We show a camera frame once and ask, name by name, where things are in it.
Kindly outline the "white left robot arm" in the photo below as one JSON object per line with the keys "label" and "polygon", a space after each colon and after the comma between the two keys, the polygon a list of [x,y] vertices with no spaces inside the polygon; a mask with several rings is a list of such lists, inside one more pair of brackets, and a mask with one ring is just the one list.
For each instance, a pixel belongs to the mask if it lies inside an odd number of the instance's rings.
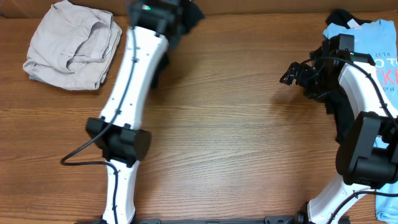
{"label": "white left robot arm", "polygon": [[138,1],[129,6],[129,27],[113,90],[87,133],[102,150],[108,183],[100,223],[133,223],[137,170],[147,155],[151,133],[142,130],[144,103],[169,47],[185,32],[183,12],[190,1]]}

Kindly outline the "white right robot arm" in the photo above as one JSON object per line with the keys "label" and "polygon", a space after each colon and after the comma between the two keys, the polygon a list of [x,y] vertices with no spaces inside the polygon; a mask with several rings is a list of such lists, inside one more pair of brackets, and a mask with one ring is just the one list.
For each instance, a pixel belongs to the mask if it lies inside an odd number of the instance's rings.
{"label": "white right robot arm", "polygon": [[397,182],[397,109],[377,82],[376,62],[369,54],[347,50],[313,54],[291,63],[280,82],[300,85],[314,99],[338,90],[353,112],[336,153],[336,175],[286,222],[349,223],[345,213],[358,200]]}

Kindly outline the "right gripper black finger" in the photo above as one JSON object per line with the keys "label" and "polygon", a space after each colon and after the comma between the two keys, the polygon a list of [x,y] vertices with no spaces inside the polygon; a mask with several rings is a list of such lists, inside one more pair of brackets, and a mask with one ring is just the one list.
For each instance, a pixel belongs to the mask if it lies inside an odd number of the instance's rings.
{"label": "right gripper black finger", "polygon": [[280,78],[279,82],[285,85],[292,86],[295,80],[295,70],[287,70]]}
{"label": "right gripper black finger", "polygon": [[287,70],[289,75],[299,75],[303,70],[303,63],[292,62]]}

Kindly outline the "black t-shirt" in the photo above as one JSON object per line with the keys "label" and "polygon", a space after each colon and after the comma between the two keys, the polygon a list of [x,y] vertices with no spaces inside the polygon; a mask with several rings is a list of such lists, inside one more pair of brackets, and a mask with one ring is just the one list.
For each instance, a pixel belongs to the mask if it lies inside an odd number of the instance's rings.
{"label": "black t-shirt", "polygon": [[[177,39],[169,44],[169,49],[175,49],[178,46],[181,36],[187,35],[198,23],[205,18],[204,13],[201,11],[198,5],[189,0],[180,1],[182,4],[182,16],[181,21],[178,25]],[[159,61],[157,68],[154,73],[154,77],[150,84],[152,89],[157,88],[159,83],[159,75],[169,65],[169,55],[165,52]]]}

